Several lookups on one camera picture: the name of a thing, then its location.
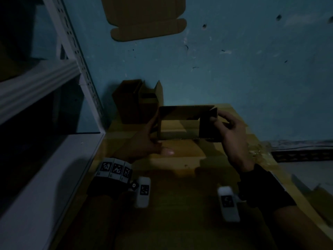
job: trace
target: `shelf board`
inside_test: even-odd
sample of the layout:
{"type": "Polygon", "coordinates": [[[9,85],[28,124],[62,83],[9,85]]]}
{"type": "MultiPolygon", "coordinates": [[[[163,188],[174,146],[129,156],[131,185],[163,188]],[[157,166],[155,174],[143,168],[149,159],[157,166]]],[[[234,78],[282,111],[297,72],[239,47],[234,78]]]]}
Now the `shelf board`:
{"type": "Polygon", "coordinates": [[[76,60],[42,60],[24,74],[0,82],[0,124],[78,75],[76,60]]]}
{"type": "Polygon", "coordinates": [[[57,137],[62,143],[0,218],[0,249],[48,249],[103,137],[57,137]]]}

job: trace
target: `hand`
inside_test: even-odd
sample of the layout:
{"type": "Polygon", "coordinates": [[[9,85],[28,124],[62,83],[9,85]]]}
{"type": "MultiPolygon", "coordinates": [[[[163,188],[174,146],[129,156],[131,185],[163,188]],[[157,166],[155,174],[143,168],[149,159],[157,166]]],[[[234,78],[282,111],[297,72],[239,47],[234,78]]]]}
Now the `hand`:
{"type": "Polygon", "coordinates": [[[155,143],[150,139],[150,132],[156,124],[157,116],[158,114],[156,113],[145,127],[115,151],[112,157],[132,164],[134,161],[153,153],[165,156],[173,155],[173,150],[162,147],[162,143],[155,143]]]}
{"type": "Polygon", "coordinates": [[[253,170],[254,162],[247,148],[245,124],[229,112],[218,110],[217,113],[229,122],[223,123],[217,118],[210,118],[222,136],[222,146],[228,161],[239,173],[253,170]]]}

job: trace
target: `wristband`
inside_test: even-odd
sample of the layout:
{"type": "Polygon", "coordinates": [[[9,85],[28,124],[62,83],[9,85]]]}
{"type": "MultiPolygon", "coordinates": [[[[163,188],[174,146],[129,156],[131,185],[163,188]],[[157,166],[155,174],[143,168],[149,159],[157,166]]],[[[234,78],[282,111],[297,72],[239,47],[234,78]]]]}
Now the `wristband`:
{"type": "Polygon", "coordinates": [[[132,165],[126,161],[104,158],[88,187],[87,195],[108,195],[118,199],[121,193],[128,190],[132,172],[132,165]]]}
{"type": "Polygon", "coordinates": [[[255,164],[252,171],[240,174],[238,188],[239,197],[263,213],[296,205],[277,178],[258,164],[255,164]]]}

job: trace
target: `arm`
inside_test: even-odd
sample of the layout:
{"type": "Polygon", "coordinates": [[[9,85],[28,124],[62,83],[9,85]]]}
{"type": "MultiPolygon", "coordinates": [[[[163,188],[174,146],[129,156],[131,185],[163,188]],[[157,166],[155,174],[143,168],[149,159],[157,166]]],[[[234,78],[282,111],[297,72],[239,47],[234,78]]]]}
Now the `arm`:
{"type": "MultiPolygon", "coordinates": [[[[173,155],[171,149],[150,139],[156,120],[157,114],[111,157],[133,163],[152,153],[173,155]]],[[[132,192],[123,193],[118,200],[107,195],[88,196],[57,249],[111,249],[122,210],[131,201],[131,194],[132,192]]]]}
{"type": "MultiPolygon", "coordinates": [[[[222,136],[230,164],[239,174],[252,171],[254,162],[247,148],[245,124],[228,112],[218,111],[218,114],[229,123],[213,117],[210,120],[222,136]]],[[[297,206],[282,207],[263,216],[281,249],[290,245],[306,250],[333,249],[333,242],[297,206]]]]}

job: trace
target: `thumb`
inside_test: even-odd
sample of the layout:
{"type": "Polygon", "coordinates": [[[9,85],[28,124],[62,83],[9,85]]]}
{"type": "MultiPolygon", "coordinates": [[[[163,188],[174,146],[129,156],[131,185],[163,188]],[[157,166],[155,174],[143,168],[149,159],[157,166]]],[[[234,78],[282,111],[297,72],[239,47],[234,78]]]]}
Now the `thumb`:
{"type": "Polygon", "coordinates": [[[155,143],[152,152],[163,156],[174,155],[174,151],[170,148],[163,147],[162,143],[155,143]]]}
{"type": "Polygon", "coordinates": [[[215,117],[210,117],[210,122],[220,131],[220,134],[222,135],[222,137],[224,137],[224,135],[229,130],[225,125],[223,125],[223,123],[221,121],[219,121],[215,117]]]}

